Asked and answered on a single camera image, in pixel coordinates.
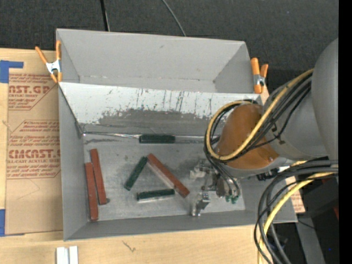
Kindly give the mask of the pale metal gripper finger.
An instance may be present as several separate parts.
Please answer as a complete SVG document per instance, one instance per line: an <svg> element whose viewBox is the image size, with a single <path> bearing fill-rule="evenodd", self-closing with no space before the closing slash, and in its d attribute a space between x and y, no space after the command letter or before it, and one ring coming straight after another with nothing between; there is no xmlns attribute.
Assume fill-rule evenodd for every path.
<svg viewBox="0 0 352 264"><path fill-rule="evenodd" d="M200 216L201 211L203 211L210 202L211 200L207 192L198 193L191 203L190 214L194 217Z"/></svg>
<svg viewBox="0 0 352 264"><path fill-rule="evenodd" d="M189 178L190 179L198 179L204 178L210 172L209 166L206 164L204 159L200 159L197 165L190 170Z"/></svg>

